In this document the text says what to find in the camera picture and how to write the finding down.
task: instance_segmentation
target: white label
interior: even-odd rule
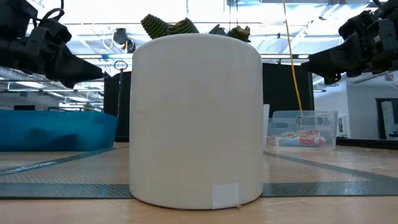
[[[238,183],[213,185],[211,193],[213,209],[231,208],[239,205]]]

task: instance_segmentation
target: table surface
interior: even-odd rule
[[[398,151],[338,147],[336,151],[273,152],[398,177]],[[259,198],[215,211],[161,208],[138,200],[0,200],[1,223],[398,223],[398,197]]]

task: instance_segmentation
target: blue plastic bin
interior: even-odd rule
[[[118,118],[99,112],[0,110],[0,152],[112,147]]]

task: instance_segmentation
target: white cylindrical container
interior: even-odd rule
[[[171,35],[132,59],[130,191],[164,207],[217,209],[262,194],[262,62],[230,37]]]

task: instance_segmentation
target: ceiling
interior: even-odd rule
[[[56,0],[28,0],[39,10],[39,17],[47,11],[59,7]],[[111,38],[116,28],[126,28],[129,38],[137,47],[150,41],[140,20],[147,14],[153,14],[166,22],[175,23],[186,17],[190,18],[201,33],[207,33],[215,25],[221,24],[229,30],[237,24],[251,28],[250,44],[260,54],[288,54],[287,31],[285,26],[282,0],[67,0],[65,15],[60,22],[68,27],[73,35],[68,47],[82,58],[95,55],[109,55],[107,58],[87,59],[114,75],[118,71],[114,63],[123,58],[131,70],[132,55],[116,44],[111,48]],[[346,2],[347,4],[328,4]],[[369,8],[368,0],[286,0],[287,20],[293,54],[312,54],[329,49],[342,43],[338,28],[347,19]],[[10,69],[0,70],[0,77],[8,79],[43,79],[43,76],[27,76]],[[59,83],[41,83],[46,88],[64,89]],[[29,86],[13,83],[16,88]],[[76,86],[86,90],[103,90],[103,82],[88,82]],[[60,100],[70,95],[85,97],[90,102],[101,102],[98,92],[54,92]]]

